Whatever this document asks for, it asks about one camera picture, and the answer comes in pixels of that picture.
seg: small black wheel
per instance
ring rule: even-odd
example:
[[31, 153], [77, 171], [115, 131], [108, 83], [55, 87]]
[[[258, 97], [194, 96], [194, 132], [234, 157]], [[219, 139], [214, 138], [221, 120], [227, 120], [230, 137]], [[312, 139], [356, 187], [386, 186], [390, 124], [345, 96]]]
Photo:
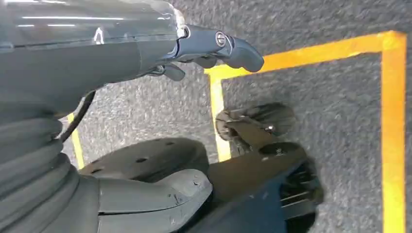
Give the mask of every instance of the small black wheel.
[[295, 124], [293, 110], [282, 103], [269, 103], [251, 108], [223, 110], [216, 116], [216, 130], [219, 136], [226, 141], [236, 136], [236, 132], [226, 127], [226, 122], [239, 120], [241, 116], [258, 121], [275, 136], [287, 133]]

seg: black cable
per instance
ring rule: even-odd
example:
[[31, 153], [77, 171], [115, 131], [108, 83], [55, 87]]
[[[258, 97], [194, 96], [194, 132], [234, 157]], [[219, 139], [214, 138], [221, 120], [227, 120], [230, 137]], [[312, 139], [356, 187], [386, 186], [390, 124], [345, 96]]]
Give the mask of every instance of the black cable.
[[83, 105], [80, 108], [79, 113], [74, 117], [73, 121], [69, 124], [66, 131], [64, 131], [64, 133], [62, 133], [62, 135], [60, 136], [60, 140], [62, 140], [62, 142], [65, 142], [70, 137], [70, 135], [79, 125], [80, 121], [82, 121], [83, 117], [89, 110], [91, 103], [93, 102], [95, 94], [96, 91], [92, 91], [85, 97], [85, 101], [83, 101]]

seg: yellow painted stripe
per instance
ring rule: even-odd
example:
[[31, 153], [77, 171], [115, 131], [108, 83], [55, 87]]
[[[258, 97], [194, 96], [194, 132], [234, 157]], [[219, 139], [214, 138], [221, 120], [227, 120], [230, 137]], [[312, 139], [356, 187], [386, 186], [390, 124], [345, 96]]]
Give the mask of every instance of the yellow painted stripe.
[[[386, 33], [365, 35], [298, 50], [265, 56], [265, 64], [257, 73], [264, 73], [290, 67], [348, 58], [366, 52], [380, 52]], [[212, 78], [230, 79], [252, 74], [243, 68], [233, 69], [227, 65], [205, 70]]]
[[[216, 126], [216, 115], [223, 110], [223, 92], [222, 81], [220, 79], [210, 79], [210, 106], [212, 108], [213, 125]], [[218, 149], [219, 161], [225, 161], [231, 158], [229, 142], [224, 141], [216, 132], [216, 146]]]
[[[70, 113], [67, 116], [67, 119], [69, 120], [69, 124], [73, 122], [74, 114]], [[83, 159], [82, 145], [80, 144], [79, 131], [77, 131], [77, 129], [75, 129], [71, 134], [71, 140], [73, 142], [74, 155], [76, 156], [77, 160], [77, 168], [82, 169], [85, 167], [85, 161]]]
[[405, 219], [405, 73], [406, 36], [394, 33], [382, 53], [383, 232], [406, 232]]
[[[384, 233], [405, 233], [405, 70], [406, 35], [393, 31], [265, 56], [257, 73], [382, 52], [382, 201]], [[222, 80], [250, 75], [227, 65], [205, 70], [210, 76], [213, 122], [224, 109]], [[219, 160], [230, 158], [228, 143], [216, 136]]]

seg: floor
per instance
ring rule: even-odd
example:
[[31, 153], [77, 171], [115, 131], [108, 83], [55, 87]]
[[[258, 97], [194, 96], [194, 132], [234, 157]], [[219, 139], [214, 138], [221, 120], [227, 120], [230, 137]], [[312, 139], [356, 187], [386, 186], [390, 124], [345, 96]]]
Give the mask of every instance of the floor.
[[[171, 3], [189, 23], [244, 38], [264, 55], [388, 30], [407, 34], [405, 198], [406, 231], [412, 232], [412, 78], [408, 75], [412, 71], [412, 2]], [[181, 82], [143, 77], [98, 91], [78, 129], [86, 164], [112, 150], [164, 136], [199, 140], [210, 161], [218, 161], [209, 77], [195, 65], [181, 67], [187, 73]], [[279, 101], [294, 109], [298, 124], [286, 139], [300, 143], [315, 158], [327, 192], [312, 232], [383, 232], [381, 76], [381, 53], [363, 53], [222, 81], [226, 108]], [[72, 141], [66, 143], [65, 152], [76, 165]]]

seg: black rubber part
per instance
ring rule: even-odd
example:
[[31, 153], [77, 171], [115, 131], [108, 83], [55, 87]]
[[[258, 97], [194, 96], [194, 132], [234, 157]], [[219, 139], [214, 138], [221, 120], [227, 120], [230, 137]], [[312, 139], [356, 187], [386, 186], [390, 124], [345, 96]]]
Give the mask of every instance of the black rubber part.
[[98, 178], [153, 183], [184, 169], [196, 169], [207, 174], [208, 168], [206, 149], [202, 143], [186, 138], [162, 138], [116, 150], [79, 172]]
[[90, 92], [86, 97], [85, 101], [83, 101], [83, 105], [79, 110], [79, 113], [74, 117], [74, 120], [69, 124], [68, 128], [62, 135], [60, 136], [60, 140], [65, 142], [73, 131], [79, 126], [80, 121], [82, 121], [83, 117], [86, 115], [87, 111], [90, 108], [91, 103], [93, 102], [94, 96], [96, 95], [96, 91]]

